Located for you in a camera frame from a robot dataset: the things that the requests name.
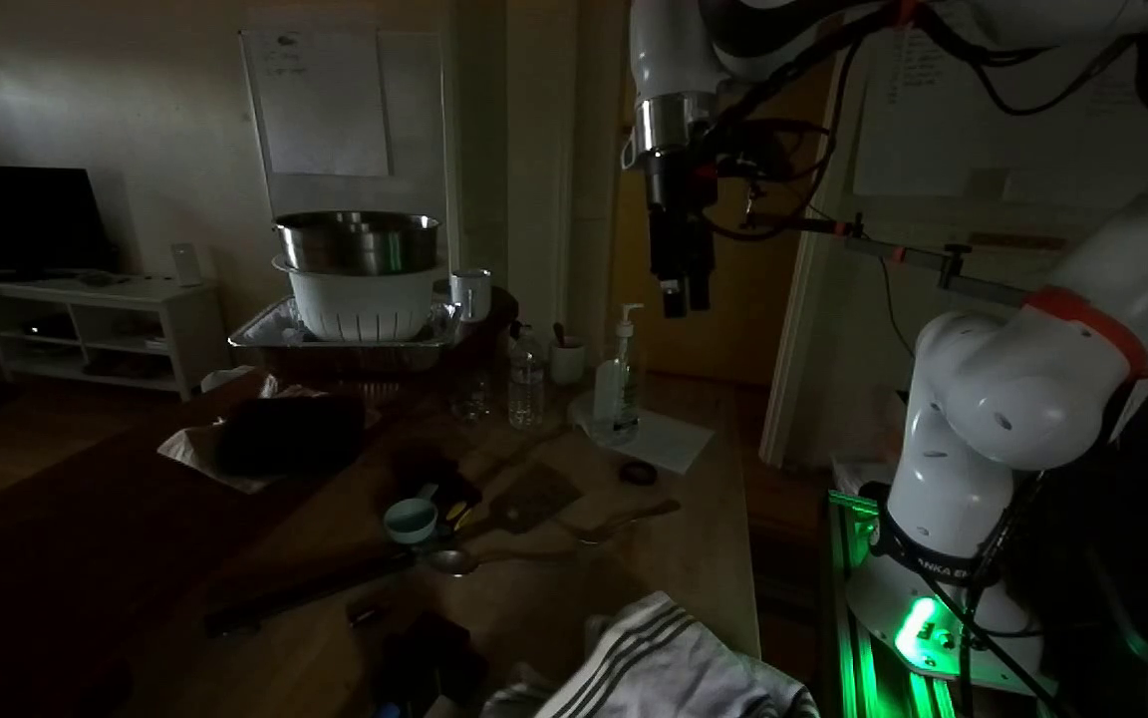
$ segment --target towel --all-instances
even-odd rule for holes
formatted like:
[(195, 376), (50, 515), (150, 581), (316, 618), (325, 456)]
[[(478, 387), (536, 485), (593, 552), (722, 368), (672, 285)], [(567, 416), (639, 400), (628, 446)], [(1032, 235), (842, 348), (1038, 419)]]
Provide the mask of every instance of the towel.
[(746, 654), (668, 596), (625, 608), (579, 676), (555, 694), (527, 678), (496, 690), (487, 718), (815, 718), (814, 694)]

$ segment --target tv stand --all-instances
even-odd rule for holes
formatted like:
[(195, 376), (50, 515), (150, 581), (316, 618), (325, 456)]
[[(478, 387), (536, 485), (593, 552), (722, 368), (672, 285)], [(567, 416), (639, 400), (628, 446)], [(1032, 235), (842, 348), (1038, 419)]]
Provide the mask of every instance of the tv stand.
[(224, 368), (224, 323), (211, 287), (142, 274), (0, 281), (5, 376), (50, 376), (173, 392)]

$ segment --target bottle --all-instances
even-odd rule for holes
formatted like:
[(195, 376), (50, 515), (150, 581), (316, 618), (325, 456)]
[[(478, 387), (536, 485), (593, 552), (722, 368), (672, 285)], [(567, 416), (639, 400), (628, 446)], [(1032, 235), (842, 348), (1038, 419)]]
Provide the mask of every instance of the bottle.
[(542, 419), (546, 419), (542, 352), (536, 352), (536, 340), (522, 327), (515, 358), (511, 358), (507, 422), (511, 428), (542, 428)]
[(625, 444), (639, 430), (639, 400), (632, 400), (632, 368), (628, 368), (628, 340), (639, 335), (632, 313), (643, 303), (623, 303), (617, 315), (617, 354), (599, 363), (593, 394), (591, 394), (591, 422), (603, 440)]

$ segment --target door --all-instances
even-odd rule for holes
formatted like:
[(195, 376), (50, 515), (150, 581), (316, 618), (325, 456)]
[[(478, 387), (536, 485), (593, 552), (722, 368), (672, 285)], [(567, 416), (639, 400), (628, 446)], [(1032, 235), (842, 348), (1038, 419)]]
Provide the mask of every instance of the door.
[[(805, 81), (770, 99), (755, 117), (819, 125), (830, 96), (830, 65), (814, 69)], [(722, 229), (740, 225), (746, 204), (740, 181), (722, 181), (722, 204), (709, 219)], [(623, 303), (644, 303), (639, 313), (632, 358), (643, 371), (694, 376), (770, 387), (777, 330), (786, 319), (786, 295), (795, 254), (795, 235), (781, 231), (766, 245), (740, 245), (717, 235), (717, 262), (709, 281), (709, 313), (690, 313), (686, 319), (664, 319), (648, 274), (648, 225), (644, 225), (644, 176), (617, 176), (612, 208), (612, 285), (608, 313)], [(795, 204), (795, 193), (770, 189), (761, 210), (781, 214)]]

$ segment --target cooking pot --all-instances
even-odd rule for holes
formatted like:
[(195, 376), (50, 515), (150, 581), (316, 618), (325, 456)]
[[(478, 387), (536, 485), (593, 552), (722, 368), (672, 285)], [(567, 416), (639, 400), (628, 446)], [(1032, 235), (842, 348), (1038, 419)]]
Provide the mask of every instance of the cooking pot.
[(293, 274), (410, 274), (438, 266), (438, 219), (397, 210), (304, 210), (276, 219)]

